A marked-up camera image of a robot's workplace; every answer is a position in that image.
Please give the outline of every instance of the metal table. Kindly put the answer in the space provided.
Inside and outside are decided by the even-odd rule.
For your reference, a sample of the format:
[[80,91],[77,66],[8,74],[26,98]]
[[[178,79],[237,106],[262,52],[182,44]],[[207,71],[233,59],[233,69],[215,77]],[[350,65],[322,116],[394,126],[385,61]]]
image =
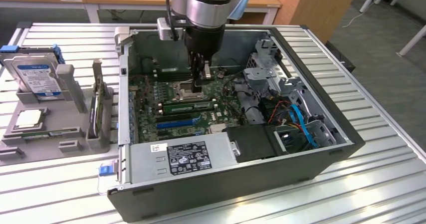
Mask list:
[[[34,23],[29,29],[16,30],[10,44],[58,44],[66,63],[76,67],[74,75],[84,87],[93,82],[90,59],[102,58],[105,81],[117,90],[116,25]],[[424,152],[313,33],[299,26],[285,25],[278,26],[278,29],[359,131],[366,145],[311,181],[140,223],[223,224],[265,221],[343,224],[362,221],[424,221]],[[14,89],[16,83],[2,72],[0,133],[4,132],[14,109]],[[117,94],[114,104],[113,120],[117,121]],[[0,223],[124,223],[106,196],[97,192],[97,167],[113,158],[117,158],[114,148],[102,155],[0,167]]]

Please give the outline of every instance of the motherboard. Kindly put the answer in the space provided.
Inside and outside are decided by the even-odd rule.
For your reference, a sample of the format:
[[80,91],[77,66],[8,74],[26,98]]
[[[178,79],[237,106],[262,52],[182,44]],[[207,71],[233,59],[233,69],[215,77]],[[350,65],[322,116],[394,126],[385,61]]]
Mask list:
[[154,75],[129,77],[130,139],[145,143],[221,132],[242,125],[241,104],[231,75],[213,70],[214,81],[192,93],[192,80],[160,82]]

